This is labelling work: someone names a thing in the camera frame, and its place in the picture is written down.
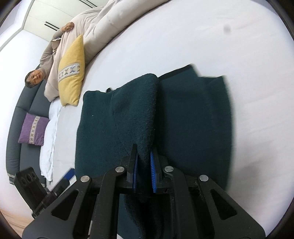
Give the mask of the dark green knit sweater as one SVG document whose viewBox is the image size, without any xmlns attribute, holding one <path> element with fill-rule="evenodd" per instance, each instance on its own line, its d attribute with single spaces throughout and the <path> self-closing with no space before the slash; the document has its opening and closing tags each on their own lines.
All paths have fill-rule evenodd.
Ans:
<svg viewBox="0 0 294 239">
<path fill-rule="evenodd" d="M 76 176 L 118 166 L 137 145 L 134 194 L 120 197 L 122 238 L 169 238 L 169 196 L 153 192 L 150 151 L 184 174 L 205 174 L 226 188 L 232 150 L 231 105 L 223 77 L 193 67 L 146 74 L 109 93 L 87 91 L 77 130 Z"/>
</svg>

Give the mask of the dark grey upholstered headboard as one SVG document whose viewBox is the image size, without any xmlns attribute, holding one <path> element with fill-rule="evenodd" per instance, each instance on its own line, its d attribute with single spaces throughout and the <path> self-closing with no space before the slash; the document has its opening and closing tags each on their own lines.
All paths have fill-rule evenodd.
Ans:
<svg viewBox="0 0 294 239">
<path fill-rule="evenodd" d="M 31 167 L 41 184 L 46 186 L 39 164 L 49 122 L 50 102 L 44 96 L 45 85 L 43 80 L 33 88 L 24 87 L 15 106 L 6 145 L 6 172 L 11 184 L 16 173 Z"/>
</svg>

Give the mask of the white pillow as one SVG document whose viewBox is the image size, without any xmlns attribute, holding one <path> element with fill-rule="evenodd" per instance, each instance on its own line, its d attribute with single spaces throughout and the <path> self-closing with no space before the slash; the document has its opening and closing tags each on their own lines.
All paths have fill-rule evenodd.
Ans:
<svg viewBox="0 0 294 239">
<path fill-rule="evenodd" d="M 49 122 L 46 126 L 44 134 L 44 144 L 40 149 L 39 166 L 41 176 L 49 182 L 52 182 L 53 180 L 53 157 L 61 108 L 62 104 L 59 98 L 56 98 L 51 102 L 48 115 Z"/>
</svg>

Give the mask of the purple patterned cushion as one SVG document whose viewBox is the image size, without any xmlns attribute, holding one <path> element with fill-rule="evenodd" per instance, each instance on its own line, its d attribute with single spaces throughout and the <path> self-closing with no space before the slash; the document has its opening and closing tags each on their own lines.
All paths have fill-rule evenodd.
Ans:
<svg viewBox="0 0 294 239">
<path fill-rule="evenodd" d="M 48 123 L 49 119 L 46 117 L 27 113 L 22 124 L 18 143 L 43 146 L 44 134 Z"/>
</svg>

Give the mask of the yellow patterned cushion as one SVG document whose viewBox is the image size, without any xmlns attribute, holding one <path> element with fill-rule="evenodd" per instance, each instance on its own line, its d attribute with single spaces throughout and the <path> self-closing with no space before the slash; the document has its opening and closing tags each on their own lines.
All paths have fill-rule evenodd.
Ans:
<svg viewBox="0 0 294 239">
<path fill-rule="evenodd" d="M 77 106 L 85 76 L 83 35 L 79 35 L 60 60 L 58 91 L 63 106 Z"/>
</svg>

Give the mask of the person lying in bed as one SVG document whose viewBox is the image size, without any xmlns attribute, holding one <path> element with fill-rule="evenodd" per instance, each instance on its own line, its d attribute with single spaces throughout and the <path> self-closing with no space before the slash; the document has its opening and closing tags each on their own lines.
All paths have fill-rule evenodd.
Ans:
<svg viewBox="0 0 294 239">
<path fill-rule="evenodd" d="M 49 42 L 49 44 L 47 45 L 46 49 L 44 50 L 41 56 L 39 67 L 33 71 L 30 71 L 25 76 L 24 82 L 26 87 L 33 88 L 36 85 L 38 85 L 40 82 L 42 82 L 43 80 L 48 79 L 61 37 L 65 32 L 69 32 L 73 28 L 74 28 L 74 23 L 69 22 L 63 27 L 61 27 L 60 29 L 58 29 L 53 34 L 51 41 Z"/>
</svg>

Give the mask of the beige rolled duvet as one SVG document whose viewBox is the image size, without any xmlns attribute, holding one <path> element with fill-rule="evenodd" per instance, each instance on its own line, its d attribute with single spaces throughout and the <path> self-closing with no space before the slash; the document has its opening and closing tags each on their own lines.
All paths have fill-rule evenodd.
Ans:
<svg viewBox="0 0 294 239">
<path fill-rule="evenodd" d="M 73 41 L 83 35 L 85 63 L 91 60 L 118 34 L 138 18 L 166 1 L 108 1 L 106 5 L 88 9 L 71 21 L 74 28 L 62 35 L 53 65 L 46 80 L 44 96 L 49 102 L 59 96 L 58 66 Z"/>
</svg>

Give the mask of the white bed mattress sheet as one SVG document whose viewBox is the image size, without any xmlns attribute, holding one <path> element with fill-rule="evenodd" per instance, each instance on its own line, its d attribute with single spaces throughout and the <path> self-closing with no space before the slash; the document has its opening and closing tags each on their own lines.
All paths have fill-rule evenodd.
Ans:
<svg viewBox="0 0 294 239">
<path fill-rule="evenodd" d="M 78 105 L 62 105 L 52 182 L 75 169 L 84 93 L 188 65 L 200 77 L 224 78 L 232 150 L 222 189 L 267 237 L 293 199 L 293 39 L 262 1 L 166 1 L 118 34 L 85 64 Z"/>
</svg>

